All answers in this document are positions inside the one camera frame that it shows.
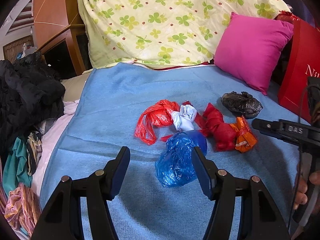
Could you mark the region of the person's right hand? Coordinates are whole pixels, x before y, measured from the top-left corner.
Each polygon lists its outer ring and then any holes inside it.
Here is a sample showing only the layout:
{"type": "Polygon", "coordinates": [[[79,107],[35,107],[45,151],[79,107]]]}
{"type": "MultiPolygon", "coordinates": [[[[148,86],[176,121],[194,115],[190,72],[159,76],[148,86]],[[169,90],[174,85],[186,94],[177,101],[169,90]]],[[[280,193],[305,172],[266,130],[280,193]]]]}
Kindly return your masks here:
{"type": "MultiPolygon", "coordinates": [[[[320,184],[319,171],[313,172],[310,175],[309,180],[314,185],[319,185],[320,184]]],[[[306,204],[306,202],[308,200],[308,198],[306,196],[307,189],[308,189],[308,186],[307,186],[306,181],[302,178],[302,176],[300,176],[299,183],[298,183],[298,189],[297,189],[297,193],[296,193],[295,201],[294,201],[294,205],[293,205],[294,210],[296,210],[300,205],[306,204]]]]}

